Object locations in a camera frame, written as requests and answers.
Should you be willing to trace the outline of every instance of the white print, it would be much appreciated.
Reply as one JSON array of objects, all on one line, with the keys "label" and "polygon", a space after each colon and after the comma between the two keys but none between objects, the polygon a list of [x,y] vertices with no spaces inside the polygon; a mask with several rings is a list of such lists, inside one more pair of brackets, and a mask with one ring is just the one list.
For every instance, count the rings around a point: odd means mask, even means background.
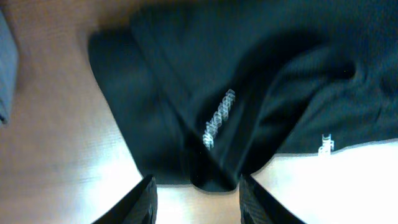
[{"label": "white print", "polygon": [[218,128],[221,127],[223,121],[228,119],[229,111],[231,110],[231,106],[234,101],[235,92],[233,90],[228,90],[212,119],[209,122],[206,122],[206,130],[205,134],[203,135],[203,144],[208,150],[214,147],[214,138],[217,135]]},{"label": "white print", "polygon": [[331,140],[331,134],[325,137],[322,134],[322,146],[318,149],[319,156],[328,156],[335,150],[335,142]]}]

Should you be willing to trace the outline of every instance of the white logo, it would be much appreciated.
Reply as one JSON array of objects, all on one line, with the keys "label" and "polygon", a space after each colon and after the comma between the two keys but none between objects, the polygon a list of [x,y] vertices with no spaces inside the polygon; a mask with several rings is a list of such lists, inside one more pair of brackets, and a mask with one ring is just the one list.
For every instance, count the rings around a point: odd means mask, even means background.
[{"label": "white logo", "polygon": [[206,130],[205,134],[203,135],[203,144],[208,150],[214,147],[214,138],[217,135],[217,130],[219,127],[221,127],[223,121],[228,119],[228,114],[234,101],[235,92],[233,90],[228,90],[210,122],[206,122]]},{"label": "white logo", "polygon": [[331,134],[327,137],[322,134],[322,146],[318,149],[318,155],[328,156],[333,150],[335,150],[335,142],[331,140]]}]

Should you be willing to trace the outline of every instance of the black fabric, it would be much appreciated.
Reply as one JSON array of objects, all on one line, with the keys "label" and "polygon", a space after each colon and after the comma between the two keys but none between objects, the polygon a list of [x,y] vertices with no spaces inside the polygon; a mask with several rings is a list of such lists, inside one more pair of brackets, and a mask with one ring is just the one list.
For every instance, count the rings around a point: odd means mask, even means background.
[{"label": "black fabric", "polygon": [[249,175],[239,181],[239,206],[242,224],[303,224]]},{"label": "black fabric", "polygon": [[[220,1],[148,6],[95,34],[90,63],[143,175],[236,188],[275,153],[398,133],[396,1]],[[202,137],[225,93],[235,102]]]},{"label": "black fabric", "polygon": [[156,213],[156,182],[148,175],[94,224],[154,224]]}]

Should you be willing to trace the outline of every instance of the cloth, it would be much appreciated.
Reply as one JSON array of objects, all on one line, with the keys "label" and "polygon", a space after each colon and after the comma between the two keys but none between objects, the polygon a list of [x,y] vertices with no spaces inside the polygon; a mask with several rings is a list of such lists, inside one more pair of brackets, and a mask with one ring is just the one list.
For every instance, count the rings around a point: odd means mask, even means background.
[{"label": "cloth", "polygon": [[18,52],[0,11],[0,126],[9,121],[17,76]]},{"label": "cloth", "polygon": [[397,11],[392,0],[147,6],[128,29],[95,34],[90,63],[143,175],[230,191],[275,153],[397,137]]}]

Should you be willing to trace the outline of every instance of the wooden surface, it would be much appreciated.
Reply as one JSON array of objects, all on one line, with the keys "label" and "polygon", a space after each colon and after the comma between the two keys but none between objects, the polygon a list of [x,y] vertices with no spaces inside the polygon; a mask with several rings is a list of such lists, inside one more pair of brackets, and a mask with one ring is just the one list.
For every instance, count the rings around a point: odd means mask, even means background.
[{"label": "wooden surface", "polygon": [[[87,38],[126,24],[132,0],[1,1],[21,55],[0,129],[0,223],[90,223],[140,180],[91,72]],[[157,223],[239,223],[238,195],[160,187]]]}]

